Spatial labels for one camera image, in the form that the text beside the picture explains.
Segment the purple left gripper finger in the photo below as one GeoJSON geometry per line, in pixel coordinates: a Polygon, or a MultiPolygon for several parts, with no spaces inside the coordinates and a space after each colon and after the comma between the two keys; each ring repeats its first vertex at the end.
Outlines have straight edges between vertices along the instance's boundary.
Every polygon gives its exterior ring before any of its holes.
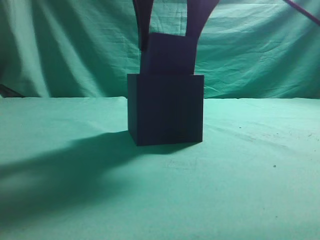
{"type": "Polygon", "coordinates": [[[188,73],[195,72],[197,45],[204,26],[219,0],[187,0],[185,37],[191,44],[188,50],[188,73]]]}

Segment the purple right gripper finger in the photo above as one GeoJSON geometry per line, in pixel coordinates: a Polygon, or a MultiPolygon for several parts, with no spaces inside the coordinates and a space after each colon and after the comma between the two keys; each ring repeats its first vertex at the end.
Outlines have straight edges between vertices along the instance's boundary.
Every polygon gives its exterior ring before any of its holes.
{"type": "Polygon", "coordinates": [[[133,0],[135,11],[138,45],[139,49],[144,52],[148,46],[149,28],[154,0],[133,0]]]}

